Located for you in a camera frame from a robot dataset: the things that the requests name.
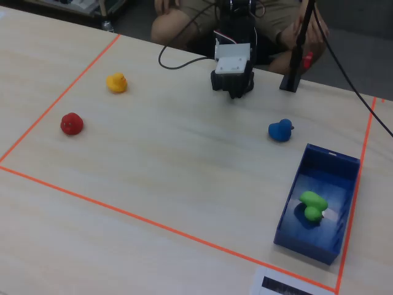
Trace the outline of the person left hand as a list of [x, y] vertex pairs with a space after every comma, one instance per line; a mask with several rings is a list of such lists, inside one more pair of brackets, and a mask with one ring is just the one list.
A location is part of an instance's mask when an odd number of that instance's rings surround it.
[[[301, 26], [305, 18], [307, 5], [307, 1], [302, 2], [298, 11], [298, 15], [296, 16], [294, 22], [290, 25], [289, 40], [287, 41], [287, 46], [289, 49], [293, 49], [293, 47], [296, 45], [296, 40], [298, 35], [300, 34]], [[303, 50], [305, 53], [313, 53], [313, 61], [316, 61], [318, 58], [320, 58], [326, 48], [322, 33], [320, 32], [318, 27], [318, 23], [320, 24], [323, 33], [326, 36], [329, 35], [329, 29], [325, 24], [323, 18], [321, 17], [318, 8], [315, 7], [315, 10], [319, 21], [316, 20], [316, 17], [314, 15], [311, 16], [306, 31], [305, 44], [303, 46]]]

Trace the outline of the person right hand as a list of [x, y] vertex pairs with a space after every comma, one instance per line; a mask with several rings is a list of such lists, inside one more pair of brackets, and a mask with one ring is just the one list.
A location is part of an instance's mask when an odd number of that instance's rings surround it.
[[154, 8], [157, 15], [168, 14], [171, 9], [179, 8], [181, 0], [155, 0]]

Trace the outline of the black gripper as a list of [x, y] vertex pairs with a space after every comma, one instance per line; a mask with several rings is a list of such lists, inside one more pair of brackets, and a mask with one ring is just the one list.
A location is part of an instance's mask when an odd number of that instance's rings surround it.
[[243, 73], [217, 74], [211, 71], [211, 84], [214, 91], [223, 90], [230, 94], [231, 99], [241, 98], [254, 88], [254, 72], [252, 63], [246, 63]]

